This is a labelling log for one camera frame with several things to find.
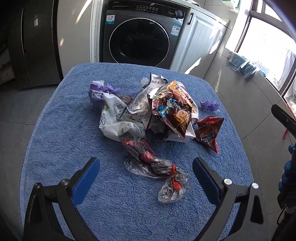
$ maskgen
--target blue towel mat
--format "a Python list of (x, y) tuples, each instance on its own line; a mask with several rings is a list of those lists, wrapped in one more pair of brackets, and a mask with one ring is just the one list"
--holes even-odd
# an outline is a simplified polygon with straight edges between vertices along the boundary
[[(164, 180), (140, 177), (128, 172), (123, 160), (130, 155), (121, 143), (103, 136), (99, 129), (100, 115), (92, 110), (88, 90), (95, 80), (104, 80), (135, 97), (140, 80), (150, 73), (169, 81), (182, 82), (196, 103), (201, 99), (217, 101), (220, 112), (204, 112), (200, 118), (216, 115), (225, 118), (217, 137), (217, 155), (195, 141), (164, 142), (159, 135), (147, 131), (147, 141), (161, 158), (170, 159), (191, 175), (192, 189), (184, 199), (162, 204), (157, 193)], [(20, 180), (20, 217), (25, 211), (34, 183), (58, 184), (81, 169), (90, 157), (101, 162), (100, 172), (77, 206), (81, 216), (100, 241), (111, 240), (194, 240), (215, 210), (207, 200), (192, 171), (192, 161), (202, 157), (222, 178), (235, 184), (249, 185), (250, 166), (241, 141), (225, 108), (211, 86), (200, 78), (155, 67), (130, 64), (95, 63), (73, 68), (58, 86), (42, 111), (28, 144)], [(71, 237), (56, 208), (58, 219)], [(237, 205), (223, 231), (227, 235), (234, 221)]]

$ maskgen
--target metal screw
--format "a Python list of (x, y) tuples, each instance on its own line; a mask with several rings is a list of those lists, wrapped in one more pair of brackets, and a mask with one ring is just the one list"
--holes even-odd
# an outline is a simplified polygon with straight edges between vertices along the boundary
[(67, 185), (69, 184), (69, 180), (68, 180), (68, 179), (63, 179), (63, 180), (61, 180), (61, 184), (62, 184), (63, 186), (67, 186)]
[(232, 184), (232, 181), (230, 179), (226, 178), (226, 179), (224, 179), (224, 183), (226, 185), (231, 185)]
[(252, 187), (257, 189), (257, 188), (259, 188), (259, 185), (257, 183), (252, 183)]

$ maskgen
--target washing machine porthole glass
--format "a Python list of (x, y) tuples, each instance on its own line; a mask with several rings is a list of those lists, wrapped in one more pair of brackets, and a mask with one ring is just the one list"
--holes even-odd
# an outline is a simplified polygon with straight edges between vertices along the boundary
[(157, 66), (166, 57), (169, 45), (168, 34), (159, 23), (134, 18), (117, 26), (109, 49), (118, 63)]

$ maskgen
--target washing machine control panel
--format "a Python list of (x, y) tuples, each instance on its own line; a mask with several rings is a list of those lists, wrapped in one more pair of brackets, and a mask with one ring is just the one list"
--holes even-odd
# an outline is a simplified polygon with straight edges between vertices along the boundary
[(152, 2), (130, 0), (110, 1), (108, 3), (108, 10), (128, 10), (137, 12), (147, 12), (175, 19), (183, 19), (185, 15), (183, 11), (169, 6), (156, 4)]

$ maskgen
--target trash pile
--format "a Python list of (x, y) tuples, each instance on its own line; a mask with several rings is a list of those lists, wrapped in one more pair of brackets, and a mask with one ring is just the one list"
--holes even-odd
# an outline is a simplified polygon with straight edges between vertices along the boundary
[[(102, 110), (99, 128), (102, 133), (121, 142), (133, 158), (126, 159), (126, 169), (134, 174), (165, 178), (158, 200), (172, 203), (182, 199), (191, 189), (189, 174), (170, 160), (157, 157), (147, 141), (145, 130), (163, 133), (164, 141), (188, 142), (192, 139), (219, 153), (216, 137), (224, 118), (208, 116), (198, 119), (196, 103), (184, 85), (176, 80), (151, 74), (141, 80), (141, 90), (132, 99), (103, 81), (90, 84), (89, 98), (94, 109)], [(201, 100), (206, 111), (218, 111), (216, 102)]]

